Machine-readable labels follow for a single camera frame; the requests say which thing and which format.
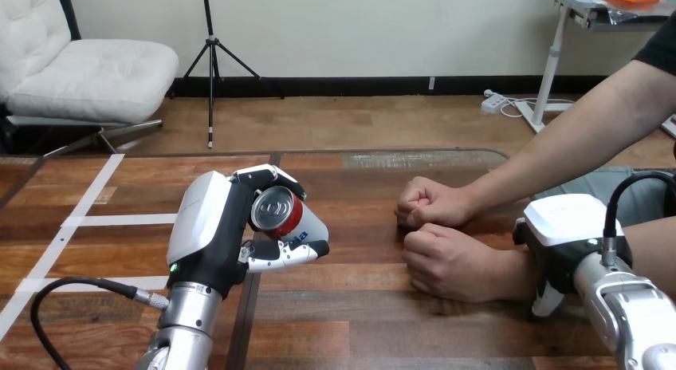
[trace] power strip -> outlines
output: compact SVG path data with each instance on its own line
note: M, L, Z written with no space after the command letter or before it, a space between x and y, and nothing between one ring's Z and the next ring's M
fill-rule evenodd
M494 93L481 103L481 110L487 113L498 113L508 104L507 99L499 93Z

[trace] soda can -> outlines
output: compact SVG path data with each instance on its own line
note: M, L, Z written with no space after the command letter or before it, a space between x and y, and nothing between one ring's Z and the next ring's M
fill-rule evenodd
M251 222L268 237L286 243L328 242L328 229L286 187L271 187L251 207Z

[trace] desk leg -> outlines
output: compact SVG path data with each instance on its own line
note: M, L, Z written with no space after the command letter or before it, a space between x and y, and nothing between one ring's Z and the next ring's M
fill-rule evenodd
M669 119L667 119L664 123L662 123L662 129L666 131L671 137L676 139L676 124L672 121L672 119L676 119L676 115L673 115Z
M549 99L549 91L552 89L552 82L556 74L556 67L559 65L559 57L561 55L561 46L564 42L564 33L566 30L566 23L570 18L571 9L568 6L560 8L559 25L556 27L556 34L554 35L554 43L549 49L549 57L547 58L547 66L544 67L544 75L542 76L542 84L540 85L540 92L537 94L537 102L535 110L531 110L526 103L521 104L519 110L524 116L524 119L533 128L533 131L539 132L544 129L542 123L542 116L546 110L547 100Z

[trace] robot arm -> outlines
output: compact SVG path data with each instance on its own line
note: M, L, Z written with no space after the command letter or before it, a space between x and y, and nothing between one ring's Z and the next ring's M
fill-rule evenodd
M293 177L269 164L230 177L208 172L188 187L167 252L169 302L136 370L204 370L218 306L247 270L280 269L328 253L328 242L312 241L313 236L304 242L249 241L242 246L255 196L275 186L306 197Z
M525 243L540 271L533 315L546 317L565 294L582 297L585 313L623 369L676 368L676 307L632 257L616 222L616 258L602 263L606 207L589 195L534 201L517 220L514 242Z

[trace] table surface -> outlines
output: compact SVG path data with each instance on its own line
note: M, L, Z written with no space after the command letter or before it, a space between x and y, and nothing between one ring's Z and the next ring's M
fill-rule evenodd
M171 216L187 186L206 171L267 162L305 186L308 206L329 228L331 253L249 274L234 287L219 310L209 368L615 368L575 300L535 323L527 305L444 301L411 288L404 233L392 214L403 186L416 175L462 185L504 161L487 151L46 161L0 210L0 334L9 329L0 368L54 368L29 322L42 278L127 278L161 289ZM524 207L491 212L462 230L512 249ZM139 222L147 224L128 225ZM132 368L159 313L93 290L50 294L41 307L45 330L75 369Z

